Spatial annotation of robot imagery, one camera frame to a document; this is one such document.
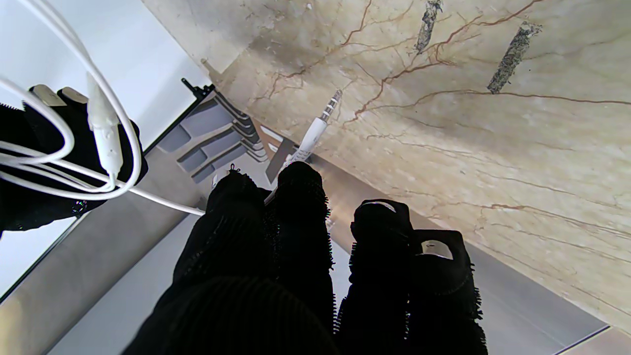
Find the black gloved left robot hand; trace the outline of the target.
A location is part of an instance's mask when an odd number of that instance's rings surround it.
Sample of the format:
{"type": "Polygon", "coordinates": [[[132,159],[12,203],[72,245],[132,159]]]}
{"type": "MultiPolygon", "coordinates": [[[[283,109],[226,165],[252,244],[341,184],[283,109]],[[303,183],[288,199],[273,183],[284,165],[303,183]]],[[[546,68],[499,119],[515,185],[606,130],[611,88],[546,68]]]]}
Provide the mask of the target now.
{"type": "Polygon", "coordinates": [[[213,187],[172,284],[125,355],[486,355],[482,299],[459,231],[415,229],[365,200],[336,308],[322,178],[304,162],[275,192],[234,166],[213,187]]]}

